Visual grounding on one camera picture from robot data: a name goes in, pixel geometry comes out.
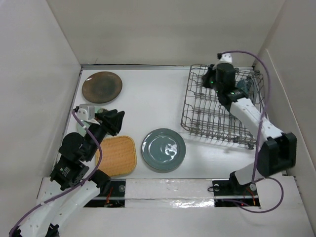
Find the blue floral white plate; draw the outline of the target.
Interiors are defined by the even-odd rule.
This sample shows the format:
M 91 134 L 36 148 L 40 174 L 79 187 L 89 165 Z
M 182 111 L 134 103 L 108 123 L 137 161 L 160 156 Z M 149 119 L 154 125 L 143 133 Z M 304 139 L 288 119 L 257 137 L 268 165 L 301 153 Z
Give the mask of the blue floral white plate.
M 256 85 L 256 81 L 252 76 L 246 77 L 246 89 L 249 99 L 252 104 L 255 105 L 257 101 L 258 89 Z

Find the grey blue round plate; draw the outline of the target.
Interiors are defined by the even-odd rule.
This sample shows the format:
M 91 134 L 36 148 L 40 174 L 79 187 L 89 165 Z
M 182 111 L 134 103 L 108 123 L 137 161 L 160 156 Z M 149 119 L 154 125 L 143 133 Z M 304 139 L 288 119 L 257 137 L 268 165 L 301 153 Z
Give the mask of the grey blue round plate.
M 182 164 L 186 155 L 186 144 L 176 131 L 159 128 L 151 131 L 143 139 L 141 154 L 150 168 L 169 172 Z

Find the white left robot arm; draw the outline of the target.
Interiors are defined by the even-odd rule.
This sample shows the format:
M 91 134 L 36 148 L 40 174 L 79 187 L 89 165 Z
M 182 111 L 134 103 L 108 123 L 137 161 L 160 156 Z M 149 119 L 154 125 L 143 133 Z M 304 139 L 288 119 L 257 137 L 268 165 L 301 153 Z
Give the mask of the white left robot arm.
M 86 131 L 67 134 L 59 148 L 46 189 L 38 204 L 18 220 L 10 230 L 11 237 L 58 237 L 69 218 L 75 216 L 94 197 L 110 191 L 111 178 L 95 165 L 85 165 L 95 153 L 103 158 L 101 142 L 106 135 L 116 136 L 121 130 L 125 112 L 116 109 L 96 113 L 94 106 L 81 104 L 72 116 Z

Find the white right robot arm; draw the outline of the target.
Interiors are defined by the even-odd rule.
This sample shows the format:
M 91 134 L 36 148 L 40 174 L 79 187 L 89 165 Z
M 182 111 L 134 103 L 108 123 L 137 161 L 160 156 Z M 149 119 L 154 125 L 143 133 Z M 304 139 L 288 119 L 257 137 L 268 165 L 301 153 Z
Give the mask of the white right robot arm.
M 297 138 L 274 126 L 252 103 L 248 94 L 236 86 L 236 71 L 230 63 L 211 64 L 202 77 L 205 88 L 214 89 L 218 101 L 256 135 L 255 160 L 230 174 L 228 188 L 240 194 L 246 186 L 293 168 L 296 164 Z

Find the light green plate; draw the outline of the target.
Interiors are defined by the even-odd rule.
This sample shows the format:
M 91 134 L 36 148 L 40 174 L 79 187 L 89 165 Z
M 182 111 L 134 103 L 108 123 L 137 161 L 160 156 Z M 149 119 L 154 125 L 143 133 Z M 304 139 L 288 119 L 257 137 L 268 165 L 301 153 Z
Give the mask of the light green plate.
M 105 111 L 107 111 L 107 109 L 105 109 L 105 108 L 103 108 L 103 107 L 95 107 L 95 113 L 96 113 L 96 114 L 99 114 L 99 113 L 102 113 L 102 112 L 105 112 Z M 83 121 L 83 120 L 82 120 L 81 122 L 82 122 L 87 128 L 89 128 L 89 127 L 92 125 L 92 123 L 86 122 L 86 121 Z M 82 128 L 79 123 L 77 123 L 77 132 L 78 132 L 81 136 L 83 136 L 83 137 L 86 135 L 85 129 Z

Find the teal scalloped plate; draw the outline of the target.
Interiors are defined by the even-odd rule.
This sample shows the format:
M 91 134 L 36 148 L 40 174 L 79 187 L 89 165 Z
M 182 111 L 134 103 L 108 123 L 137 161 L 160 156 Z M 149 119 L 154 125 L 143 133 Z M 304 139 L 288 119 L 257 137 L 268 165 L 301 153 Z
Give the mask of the teal scalloped plate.
M 237 82 L 237 88 L 241 89 L 246 94 L 250 94 L 254 89 L 252 78 L 241 79 Z

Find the orange woven square tray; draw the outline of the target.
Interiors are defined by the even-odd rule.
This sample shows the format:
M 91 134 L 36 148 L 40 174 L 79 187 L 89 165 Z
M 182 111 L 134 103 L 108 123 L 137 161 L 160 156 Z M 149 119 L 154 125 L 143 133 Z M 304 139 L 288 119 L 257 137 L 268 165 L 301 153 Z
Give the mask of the orange woven square tray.
M 102 160 L 98 169 L 109 176 L 131 173 L 137 165 L 135 143 L 128 136 L 104 139 L 101 144 Z

